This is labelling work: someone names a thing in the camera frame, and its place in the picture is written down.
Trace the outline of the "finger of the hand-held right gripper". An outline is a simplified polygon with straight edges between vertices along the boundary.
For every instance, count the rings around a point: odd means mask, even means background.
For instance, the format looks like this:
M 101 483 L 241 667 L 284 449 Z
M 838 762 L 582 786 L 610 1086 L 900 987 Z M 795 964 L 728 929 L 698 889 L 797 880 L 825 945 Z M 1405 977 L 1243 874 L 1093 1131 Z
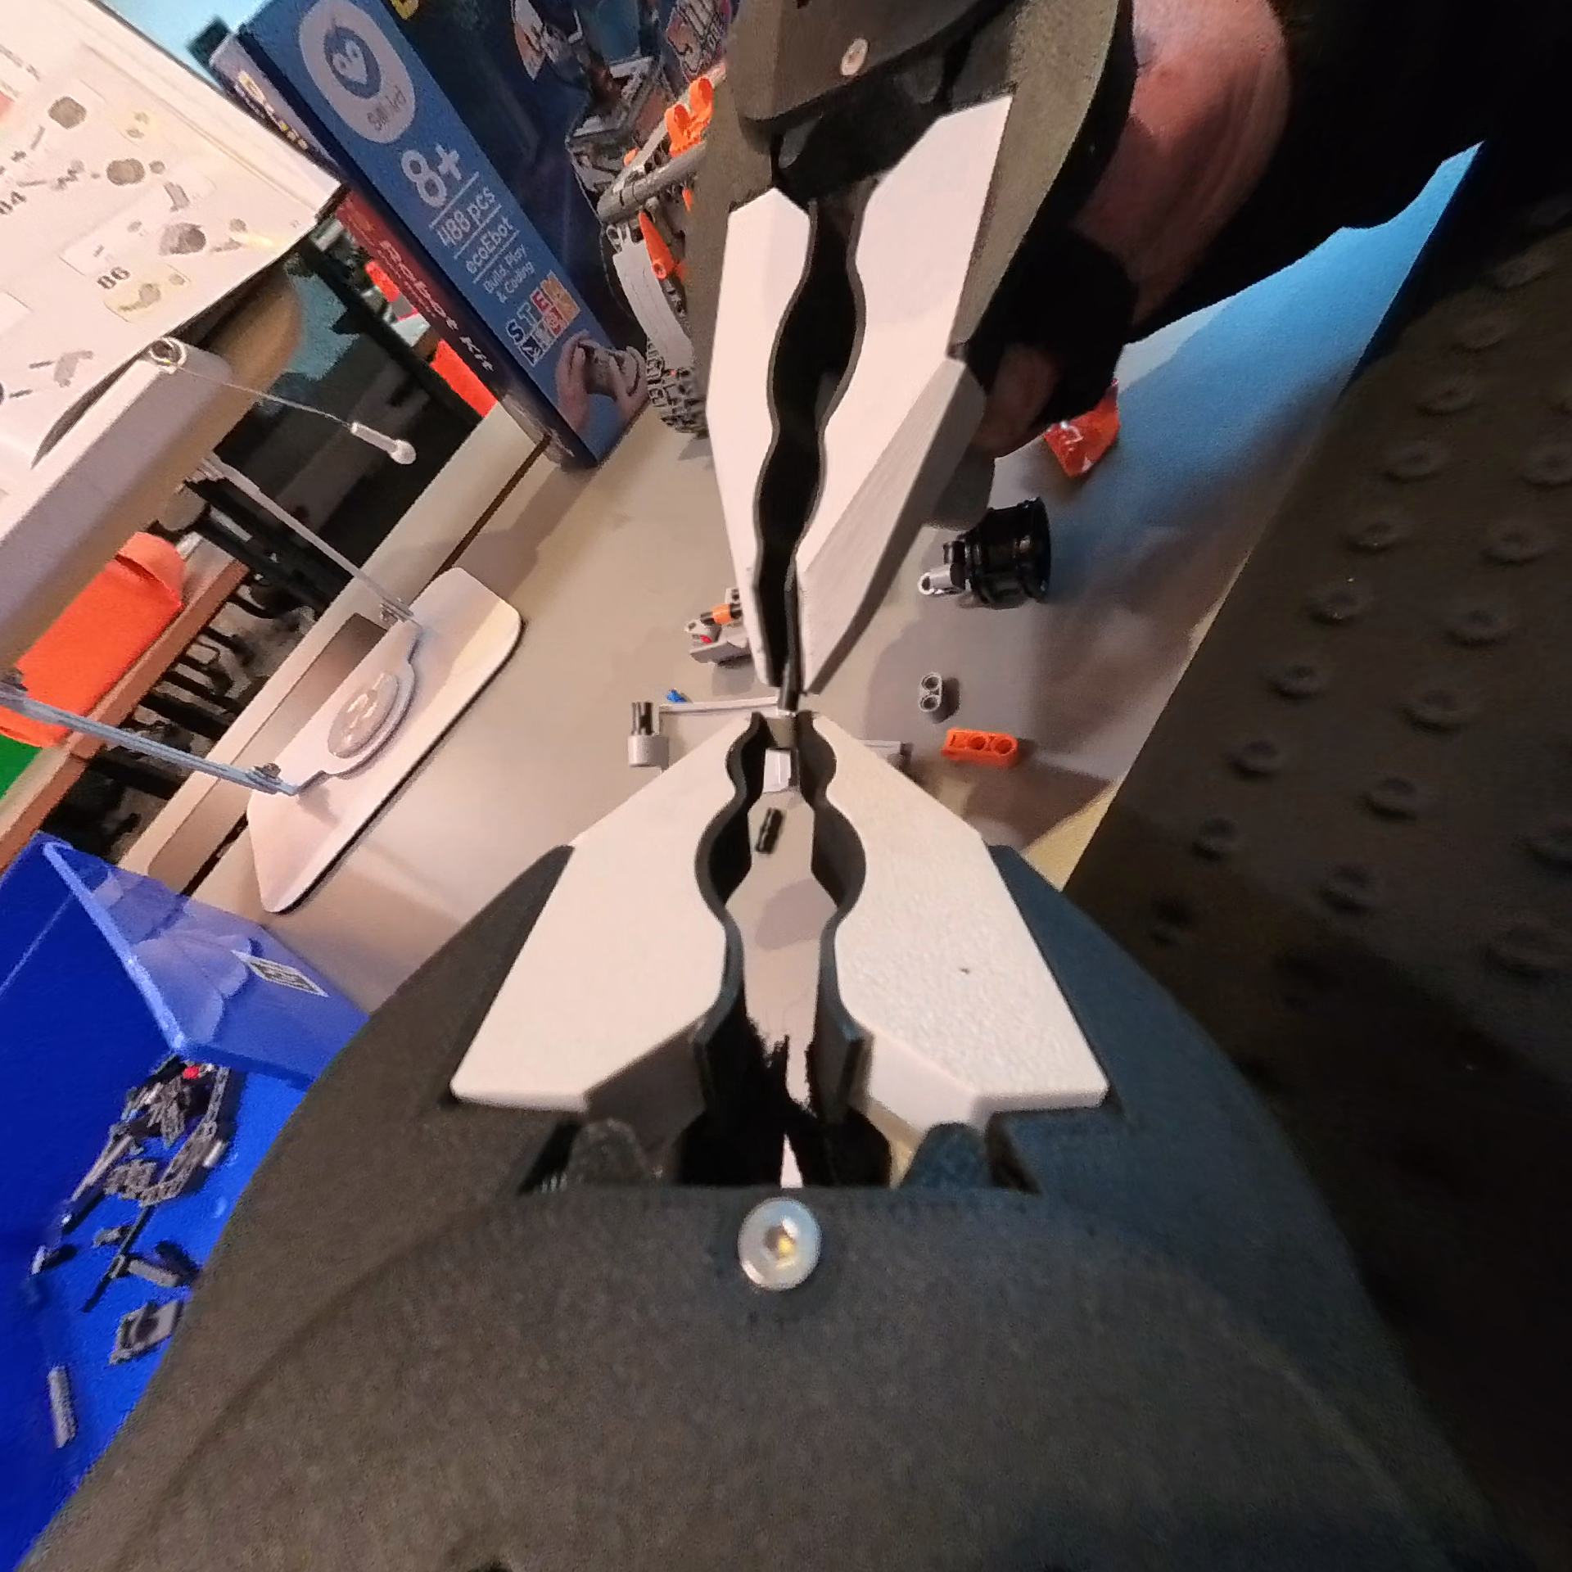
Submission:
M 724 229 L 711 358 L 711 444 L 734 582 L 765 685 L 808 685 L 807 590 L 797 552 L 820 491 L 812 345 L 816 221 L 782 189 Z
M 861 212 L 855 352 L 792 562 L 805 695 L 855 644 L 977 431 L 986 397 L 953 343 L 1011 107 L 997 96 L 938 118 Z

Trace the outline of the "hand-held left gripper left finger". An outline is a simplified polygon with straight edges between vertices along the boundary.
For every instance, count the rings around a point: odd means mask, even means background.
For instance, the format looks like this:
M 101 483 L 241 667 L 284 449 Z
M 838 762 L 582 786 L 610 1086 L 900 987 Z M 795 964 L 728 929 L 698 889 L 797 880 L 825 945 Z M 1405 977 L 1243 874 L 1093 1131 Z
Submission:
M 470 1039 L 460 1103 L 618 1121 L 677 1168 L 771 1185 L 782 1073 L 750 1018 L 728 899 L 752 867 L 771 725 L 728 721 L 563 848 Z

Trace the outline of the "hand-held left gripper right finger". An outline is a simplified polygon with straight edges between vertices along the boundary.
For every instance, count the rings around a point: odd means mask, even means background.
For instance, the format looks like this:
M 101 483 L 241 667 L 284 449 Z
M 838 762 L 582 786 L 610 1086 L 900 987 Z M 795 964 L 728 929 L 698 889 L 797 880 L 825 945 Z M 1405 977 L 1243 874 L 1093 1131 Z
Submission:
M 1108 1073 L 988 842 L 820 713 L 795 719 L 818 940 L 808 1187 L 883 1187 L 891 1147 L 1001 1116 L 1100 1108 Z

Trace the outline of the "black toy wheel assembly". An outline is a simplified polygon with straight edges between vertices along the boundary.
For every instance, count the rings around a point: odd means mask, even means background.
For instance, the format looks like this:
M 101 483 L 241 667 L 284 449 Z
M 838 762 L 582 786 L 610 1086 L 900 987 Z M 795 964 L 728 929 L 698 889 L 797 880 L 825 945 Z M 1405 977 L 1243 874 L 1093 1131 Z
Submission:
M 943 543 L 941 562 L 923 573 L 924 597 L 967 597 L 988 610 L 1012 610 L 1052 597 L 1052 521 L 1040 498 L 992 507 L 971 530 Z

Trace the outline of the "blue parts bin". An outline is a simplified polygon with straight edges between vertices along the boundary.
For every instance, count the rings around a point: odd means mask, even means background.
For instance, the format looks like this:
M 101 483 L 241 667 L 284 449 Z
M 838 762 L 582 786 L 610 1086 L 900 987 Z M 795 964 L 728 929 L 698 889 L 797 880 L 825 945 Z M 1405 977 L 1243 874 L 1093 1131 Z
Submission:
M 22 1280 L 43 1226 L 88 1168 L 125 1093 L 174 1056 L 247 1074 L 232 1177 L 225 1181 L 228 1211 L 213 1254 L 264 1155 L 365 1022 L 367 1015 L 324 973 L 264 927 L 155 878 L 47 835 L 34 837 L 6 870 L 4 1569 L 22 1563 L 127 1424 L 168 1353 L 107 1443 L 88 1447 L 84 1456 L 54 1445 L 41 1320 L 24 1308 Z

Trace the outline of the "person's right hand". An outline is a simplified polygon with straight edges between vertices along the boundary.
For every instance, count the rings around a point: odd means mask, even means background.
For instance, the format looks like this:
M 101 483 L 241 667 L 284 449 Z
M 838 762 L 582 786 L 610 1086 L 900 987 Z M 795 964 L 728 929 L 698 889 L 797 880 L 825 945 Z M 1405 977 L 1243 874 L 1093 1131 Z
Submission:
M 1183 294 L 1263 180 L 1291 107 L 1278 4 L 1132 4 L 1127 122 L 1069 232 L 1087 268 L 1048 257 L 996 302 L 996 371 L 969 449 L 1003 459 L 1039 436 L 1063 380 L 1084 382 L 1125 345 L 1190 307 Z

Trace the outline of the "tracked toy robot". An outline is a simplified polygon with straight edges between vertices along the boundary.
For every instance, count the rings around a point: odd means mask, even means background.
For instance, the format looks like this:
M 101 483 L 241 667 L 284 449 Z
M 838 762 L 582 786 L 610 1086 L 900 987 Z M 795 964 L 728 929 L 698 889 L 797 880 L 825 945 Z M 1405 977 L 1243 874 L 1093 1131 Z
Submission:
M 616 288 L 644 335 L 647 405 L 662 423 L 689 438 L 704 438 L 707 425 L 689 315 L 687 230 L 724 71 L 719 58 L 661 111 L 597 201 Z

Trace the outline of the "orange wedge block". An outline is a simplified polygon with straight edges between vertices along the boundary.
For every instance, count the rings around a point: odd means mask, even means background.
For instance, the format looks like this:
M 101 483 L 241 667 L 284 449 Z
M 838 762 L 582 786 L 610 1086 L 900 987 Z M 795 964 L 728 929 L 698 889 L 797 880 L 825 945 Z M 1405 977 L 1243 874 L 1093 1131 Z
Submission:
M 1046 429 L 1042 442 L 1067 479 L 1085 479 L 1117 444 L 1123 427 L 1117 393 L 1113 380 L 1087 412 Z

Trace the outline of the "grey orange block assembly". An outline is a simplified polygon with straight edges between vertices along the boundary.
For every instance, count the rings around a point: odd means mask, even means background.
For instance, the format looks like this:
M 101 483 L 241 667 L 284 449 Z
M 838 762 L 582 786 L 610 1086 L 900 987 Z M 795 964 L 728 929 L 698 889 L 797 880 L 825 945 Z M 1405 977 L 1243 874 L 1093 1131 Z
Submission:
M 741 592 L 732 586 L 726 597 L 685 623 L 687 653 L 696 663 L 750 663 L 754 648 L 743 618 Z

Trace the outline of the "blue robot kit box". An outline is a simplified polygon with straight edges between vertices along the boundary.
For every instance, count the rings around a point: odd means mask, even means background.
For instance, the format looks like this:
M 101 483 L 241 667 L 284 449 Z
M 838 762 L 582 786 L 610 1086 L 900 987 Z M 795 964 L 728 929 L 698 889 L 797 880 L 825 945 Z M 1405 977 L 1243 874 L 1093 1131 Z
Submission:
M 279 2 L 241 36 L 597 463 L 649 408 L 597 201 L 737 10 Z

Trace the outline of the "white book stand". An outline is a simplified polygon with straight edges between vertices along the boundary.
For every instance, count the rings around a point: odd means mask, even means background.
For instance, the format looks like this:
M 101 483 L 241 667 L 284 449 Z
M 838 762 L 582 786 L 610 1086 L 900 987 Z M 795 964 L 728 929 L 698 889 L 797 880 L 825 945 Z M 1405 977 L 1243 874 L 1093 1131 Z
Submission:
M 247 824 L 260 904 L 286 914 L 322 884 L 370 822 L 516 652 L 516 608 L 458 567 L 408 595 L 350 564 L 290 519 L 213 442 L 288 363 L 301 309 L 288 281 L 258 285 L 210 350 L 157 341 L 67 421 L 21 477 L 4 481 L 4 708 L 103 741 L 140 741 L 30 695 L 13 676 L 30 648 L 135 530 L 180 485 L 226 487 L 346 571 L 385 631 L 286 741 L 247 769 L 183 753 L 193 773 L 249 790 Z

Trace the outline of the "black dimpled foam pad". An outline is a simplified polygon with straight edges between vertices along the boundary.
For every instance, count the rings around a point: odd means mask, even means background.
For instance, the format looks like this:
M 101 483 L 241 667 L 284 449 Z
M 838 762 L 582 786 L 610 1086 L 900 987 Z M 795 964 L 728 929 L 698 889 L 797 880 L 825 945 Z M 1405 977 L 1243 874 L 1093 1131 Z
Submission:
M 1568 214 L 1349 390 L 1070 880 L 1568 1569 Z

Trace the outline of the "assorted small block parts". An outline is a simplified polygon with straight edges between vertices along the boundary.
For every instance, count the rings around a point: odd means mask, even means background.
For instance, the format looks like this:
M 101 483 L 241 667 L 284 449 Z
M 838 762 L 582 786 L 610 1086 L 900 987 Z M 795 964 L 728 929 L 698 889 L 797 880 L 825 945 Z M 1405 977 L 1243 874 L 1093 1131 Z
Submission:
M 168 1058 L 123 1097 L 22 1280 L 41 1320 L 52 1441 L 86 1454 L 129 1417 L 180 1329 L 230 1200 L 247 1074 Z

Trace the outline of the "orange storage box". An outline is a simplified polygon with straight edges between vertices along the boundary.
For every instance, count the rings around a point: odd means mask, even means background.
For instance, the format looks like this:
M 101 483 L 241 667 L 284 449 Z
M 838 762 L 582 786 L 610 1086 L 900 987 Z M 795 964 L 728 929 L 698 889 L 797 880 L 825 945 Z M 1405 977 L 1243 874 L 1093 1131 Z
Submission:
M 137 534 L 50 623 L 19 665 L 30 700 L 88 715 L 183 610 L 185 560 Z

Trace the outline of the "instruction sheet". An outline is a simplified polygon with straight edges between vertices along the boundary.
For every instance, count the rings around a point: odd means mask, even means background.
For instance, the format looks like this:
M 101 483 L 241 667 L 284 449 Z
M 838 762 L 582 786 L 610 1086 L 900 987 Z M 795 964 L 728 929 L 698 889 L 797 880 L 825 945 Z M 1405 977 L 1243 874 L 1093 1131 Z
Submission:
M 97 4 L 2 4 L 2 474 L 286 257 L 339 184 Z

